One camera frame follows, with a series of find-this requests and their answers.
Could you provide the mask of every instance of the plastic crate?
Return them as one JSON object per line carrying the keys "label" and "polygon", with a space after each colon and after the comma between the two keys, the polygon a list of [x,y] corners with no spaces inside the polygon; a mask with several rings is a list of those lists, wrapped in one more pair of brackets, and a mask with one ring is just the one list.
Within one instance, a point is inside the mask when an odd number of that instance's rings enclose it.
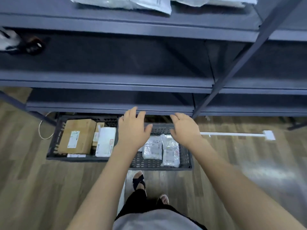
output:
{"label": "plastic crate", "polygon": [[[170,129],[174,128],[172,123],[152,123],[153,128],[150,135],[170,134]],[[193,169],[193,157],[192,154],[182,145],[179,145],[180,165],[179,168],[170,166],[161,166],[162,160],[144,159],[141,152],[137,152],[133,159],[130,170],[192,170]]]}
{"label": "plastic crate", "polygon": [[[105,122],[108,127],[116,127],[118,124],[118,116],[112,115],[62,115],[58,118],[56,129],[54,131],[48,153],[47,160],[58,160],[58,161],[67,161],[67,162],[107,162],[109,160],[108,157],[96,157],[95,151],[91,150],[90,154],[86,154],[85,157],[67,157],[67,154],[57,154],[57,149],[59,143],[61,141],[65,124],[67,120],[71,119],[92,119],[96,122]],[[117,144],[118,141],[118,131],[116,130],[115,142],[114,145]]]}

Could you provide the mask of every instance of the cardboard box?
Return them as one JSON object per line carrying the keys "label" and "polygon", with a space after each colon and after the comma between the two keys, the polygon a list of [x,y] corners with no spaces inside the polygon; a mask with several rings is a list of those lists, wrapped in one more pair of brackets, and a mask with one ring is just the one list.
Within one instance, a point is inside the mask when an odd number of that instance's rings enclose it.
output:
{"label": "cardboard box", "polygon": [[116,127],[103,127],[99,133],[95,155],[97,157],[110,157],[114,147]]}
{"label": "cardboard box", "polygon": [[98,143],[98,137],[99,137],[99,126],[100,128],[104,127],[104,123],[96,123],[96,129],[93,137],[92,147],[96,147]]}
{"label": "cardboard box", "polygon": [[59,153],[89,154],[96,122],[91,119],[67,120],[59,143]]}

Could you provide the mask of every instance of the shelving unit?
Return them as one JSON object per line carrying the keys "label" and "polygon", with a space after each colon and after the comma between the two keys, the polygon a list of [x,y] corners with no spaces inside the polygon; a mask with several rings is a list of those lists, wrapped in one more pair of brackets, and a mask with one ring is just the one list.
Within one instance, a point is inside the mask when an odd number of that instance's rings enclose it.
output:
{"label": "shelving unit", "polygon": [[0,25],[51,41],[35,57],[0,54],[0,84],[34,88],[28,111],[123,114],[138,105],[158,115],[306,116],[306,7],[172,3],[167,16],[3,0]]}

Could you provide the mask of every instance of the black sandal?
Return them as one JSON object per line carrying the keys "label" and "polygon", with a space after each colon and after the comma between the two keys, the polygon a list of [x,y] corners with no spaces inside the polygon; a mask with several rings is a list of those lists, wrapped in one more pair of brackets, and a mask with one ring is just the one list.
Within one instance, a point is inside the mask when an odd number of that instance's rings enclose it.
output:
{"label": "black sandal", "polygon": [[135,191],[136,191],[136,188],[138,187],[138,185],[141,183],[144,186],[144,190],[145,190],[145,193],[146,193],[146,185],[145,185],[145,182],[144,182],[144,175],[143,174],[138,178],[133,178],[132,183],[133,183],[133,189]]}

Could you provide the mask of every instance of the power cord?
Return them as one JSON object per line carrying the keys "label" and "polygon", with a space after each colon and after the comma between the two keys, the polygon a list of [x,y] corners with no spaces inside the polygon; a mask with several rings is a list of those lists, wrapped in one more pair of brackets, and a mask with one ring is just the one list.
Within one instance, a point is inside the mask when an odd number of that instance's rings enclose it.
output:
{"label": "power cord", "polygon": [[40,134],[40,125],[41,125],[42,122],[43,122],[43,120],[40,121],[40,123],[39,123],[39,126],[38,126],[38,134],[39,134],[39,136],[40,136],[41,139],[50,139],[50,138],[53,136],[53,133],[52,133],[52,135],[49,136],[48,138],[44,138],[44,137],[42,137],[41,134]]}

